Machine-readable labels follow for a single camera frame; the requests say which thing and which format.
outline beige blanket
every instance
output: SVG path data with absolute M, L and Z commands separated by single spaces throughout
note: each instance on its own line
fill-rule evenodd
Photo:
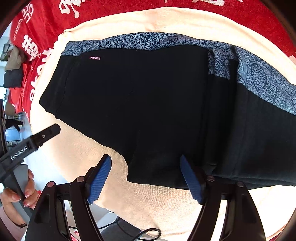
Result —
M 33 133 L 53 123 L 61 126 L 61 134 L 46 142 L 42 147 L 43 152 L 68 181 L 84 175 L 90 167 L 97 165 L 103 154 L 109 154 L 112 157 L 112 169 L 95 203 L 142 230 L 156 227 L 161 229 L 162 238 L 183 241 L 188 238 L 201 208 L 189 191 L 127 182 L 128 169 L 121 155 L 55 119 L 39 105 L 39 99 L 68 41 L 104 39 L 144 31 L 180 33 L 240 46 L 270 63 L 292 83 L 295 83 L 296 66 L 278 47 L 256 32 L 221 15 L 194 9 L 164 7 L 122 13 L 85 22 L 73 29 L 66 29 L 59 36 L 37 80 L 30 114 Z M 89 104 L 86 100 L 77 101 Z M 99 109 L 96 115 L 77 110 L 77 114 L 85 118 L 92 118 L 99 113 Z M 292 186 L 261 188 L 252 190 L 251 194 L 261 215 L 266 236 L 279 230 L 296 207 L 296 189 Z M 221 211 L 212 240 L 218 240 L 222 224 Z

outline fingernail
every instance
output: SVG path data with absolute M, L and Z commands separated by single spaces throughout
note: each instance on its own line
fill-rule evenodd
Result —
M 25 197 L 27 198 L 27 197 L 29 197 L 30 196 L 30 194 L 29 194 L 29 192 L 28 191 L 25 191 Z
M 15 201 L 20 201 L 20 197 L 16 194 L 12 196 L 12 199 Z

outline black pants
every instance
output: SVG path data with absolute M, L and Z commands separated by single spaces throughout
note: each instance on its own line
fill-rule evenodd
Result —
M 8 129 L 14 126 L 18 131 L 20 131 L 20 128 L 18 125 L 23 125 L 23 122 L 14 120 L 14 119 L 5 119 L 5 129 Z
M 229 79 L 208 74 L 208 51 L 194 45 L 61 56 L 40 104 L 120 153 L 130 182 L 187 188 L 185 155 L 248 188 L 295 185 L 296 116 L 238 84 L 237 66 Z M 97 126 L 79 112 L 97 114 Z

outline screw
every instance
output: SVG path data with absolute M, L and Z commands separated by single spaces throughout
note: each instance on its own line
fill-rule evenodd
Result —
M 207 180 L 209 182 L 213 182 L 213 181 L 215 181 L 215 178 L 213 176 L 207 176 Z
M 84 177 L 78 177 L 78 178 L 76 179 L 76 181 L 79 182 L 79 183 L 81 183 L 81 182 L 84 181 Z
M 47 186 L 48 186 L 49 188 L 53 187 L 53 185 L 54 185 L 54 182 L 49 182 L 49 183 L 47 184 Z
M 238 185 L 240 188 L 243 188 L 243 187 L 244 187 L 243 182 L 237 182 L 237 185 Z

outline blue patterned fabric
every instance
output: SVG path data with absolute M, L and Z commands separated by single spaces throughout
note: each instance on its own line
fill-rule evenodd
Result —
M 62 55 L 106 48 L 155 50 L 176 45 L 198 45 L 209 51 L 209 74 L 229 79 L 229 61 L 238 61 L 237 81 L 261 99 L 296 115 L 296 86 L 258 56 L 227 43 L 200 40 L 181 34 L 143 32 L 103 40 L 69 42 Z
M 197 200 L 199 204 L 202 202 L 202 192 L 200 182 L 195 176 L 191 166 L 189 165 L 186 157 L 184 155 L 180 158 L 180 168 L 184 176 L 186 184 L 190 190 L 190 193 L 194 200 Z
M 109 175 L 109 172 L 111 170 L 111 157 L 108 156 L 103 165 L 101 166 L 100 170 L 98 171 L 95 179 L 93 180 L 91 187 L 90 187 L 90 195 L 88 197 L 89 204 L 93 204 L 94 201 L 98 200 L 101 191 L 103 189 L 103 186 L 107 180 L 107 177 Z

